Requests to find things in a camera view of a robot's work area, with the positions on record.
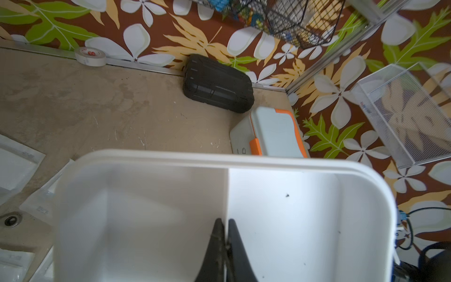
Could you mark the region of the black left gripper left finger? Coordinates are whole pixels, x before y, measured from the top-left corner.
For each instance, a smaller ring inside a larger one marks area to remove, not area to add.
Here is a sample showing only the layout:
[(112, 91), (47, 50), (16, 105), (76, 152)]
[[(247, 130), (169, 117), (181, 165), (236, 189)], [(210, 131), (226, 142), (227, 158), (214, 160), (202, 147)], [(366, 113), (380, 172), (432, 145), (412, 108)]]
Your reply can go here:
[(225, 276), (225, 235), (221, 218), (214, 222), (209, 244), (195, 282), (223, 282)]

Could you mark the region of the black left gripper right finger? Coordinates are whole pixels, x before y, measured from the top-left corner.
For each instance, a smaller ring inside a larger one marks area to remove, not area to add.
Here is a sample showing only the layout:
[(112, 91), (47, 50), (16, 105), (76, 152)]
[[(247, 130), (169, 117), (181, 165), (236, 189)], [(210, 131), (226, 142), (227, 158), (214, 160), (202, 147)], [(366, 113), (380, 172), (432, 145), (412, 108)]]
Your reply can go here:
[(226, 243), (226, 281), (258, 282), (234, 219), (229, 220)]

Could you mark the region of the pink medicine chest box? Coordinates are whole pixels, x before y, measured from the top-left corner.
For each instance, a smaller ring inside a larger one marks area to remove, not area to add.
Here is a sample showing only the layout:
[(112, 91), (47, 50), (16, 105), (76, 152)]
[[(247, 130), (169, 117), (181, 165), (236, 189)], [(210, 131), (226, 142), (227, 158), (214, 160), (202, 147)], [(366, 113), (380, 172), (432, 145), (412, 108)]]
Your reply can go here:
[(356, 162), (100, 150), (55, 196), (58, 282), (192, 282), (236, 226), (260, 282), (388, 282), (397, 208)]

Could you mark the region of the grey box orange handle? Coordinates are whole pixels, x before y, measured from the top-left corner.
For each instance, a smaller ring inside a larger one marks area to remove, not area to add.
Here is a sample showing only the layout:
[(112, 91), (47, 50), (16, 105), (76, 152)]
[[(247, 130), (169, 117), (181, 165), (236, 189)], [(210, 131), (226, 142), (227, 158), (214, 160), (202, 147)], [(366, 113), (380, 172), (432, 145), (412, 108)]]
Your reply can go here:
[(230, 131), (236, 155), (307, 158), (297, 121), (289, 110), (259, 106)]

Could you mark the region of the white gauze packet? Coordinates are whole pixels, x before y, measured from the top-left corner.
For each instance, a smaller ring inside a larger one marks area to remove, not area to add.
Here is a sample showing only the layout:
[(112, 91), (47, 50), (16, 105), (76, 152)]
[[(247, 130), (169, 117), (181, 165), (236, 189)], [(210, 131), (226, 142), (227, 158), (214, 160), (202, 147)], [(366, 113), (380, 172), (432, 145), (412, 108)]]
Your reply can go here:
[(1, 281), (23, 282), (35, 254), (1, 249)]
[(1, 135), (1, 205), (22, 192), (45, 156)]
[(64, 170), (70, 167), (74, 162), (74, 160), (70, 159), (57, 174), (50, 178), (41, 188), (31, 194), (19, 206), (19, 209), (51, 226), (53, 223), (53, 199), (55, 197), (57, 184), (63, 175)]
[(54, 247), (51, 247), (40, 266), (30, 279), (30, 282), (53, 282), (54, 281)]

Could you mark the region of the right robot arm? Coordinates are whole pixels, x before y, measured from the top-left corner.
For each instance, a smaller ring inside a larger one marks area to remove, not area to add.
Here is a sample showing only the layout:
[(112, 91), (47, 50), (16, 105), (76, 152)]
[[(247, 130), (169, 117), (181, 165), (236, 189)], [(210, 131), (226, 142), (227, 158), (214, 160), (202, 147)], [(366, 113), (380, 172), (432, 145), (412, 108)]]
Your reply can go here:
[(393, 264), (392, 282), (451, 282), (451, 242), (438, 242), (422, 250), (418, 265)]

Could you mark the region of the black hard case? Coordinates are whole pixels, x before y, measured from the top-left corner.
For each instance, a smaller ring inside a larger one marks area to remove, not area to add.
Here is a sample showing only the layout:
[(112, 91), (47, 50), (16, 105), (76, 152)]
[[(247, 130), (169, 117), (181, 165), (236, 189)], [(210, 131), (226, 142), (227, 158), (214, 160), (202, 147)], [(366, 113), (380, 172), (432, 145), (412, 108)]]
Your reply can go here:
[(184, 71), (182, 90), (187, 98), (243, 114), (254, 104), (250, 78), (208, 57), (191, 54)]

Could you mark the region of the silver ratchet wrench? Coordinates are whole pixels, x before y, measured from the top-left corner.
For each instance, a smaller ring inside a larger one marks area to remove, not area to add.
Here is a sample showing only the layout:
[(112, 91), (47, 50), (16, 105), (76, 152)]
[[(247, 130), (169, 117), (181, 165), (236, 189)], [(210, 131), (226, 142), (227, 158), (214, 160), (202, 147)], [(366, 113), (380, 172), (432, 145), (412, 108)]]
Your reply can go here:
[(18, 212), (11, 212), (1, 215), (1, 227), (14, 228), (22, 222), (22, 215)]

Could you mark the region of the white mesh basket right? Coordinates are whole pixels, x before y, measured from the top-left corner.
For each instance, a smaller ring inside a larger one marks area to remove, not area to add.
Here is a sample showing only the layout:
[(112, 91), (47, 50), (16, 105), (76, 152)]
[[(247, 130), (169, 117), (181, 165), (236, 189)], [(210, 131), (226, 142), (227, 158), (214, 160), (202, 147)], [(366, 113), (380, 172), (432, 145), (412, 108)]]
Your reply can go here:
[(451, 156), (451, 66), (390, 64), (351, 89), (398, 168)]

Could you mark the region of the clear tape roll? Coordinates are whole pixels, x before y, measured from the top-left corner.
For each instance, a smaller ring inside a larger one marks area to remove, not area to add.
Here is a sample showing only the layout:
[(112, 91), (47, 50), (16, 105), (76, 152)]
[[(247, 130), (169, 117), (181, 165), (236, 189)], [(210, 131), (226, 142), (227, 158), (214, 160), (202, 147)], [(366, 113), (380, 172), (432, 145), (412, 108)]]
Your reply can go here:
[(96, 48), (79, 47), (75, 49), (75, 58), (82, 65), (89, 67), (103, 67), (107, 64), (106, 54)]

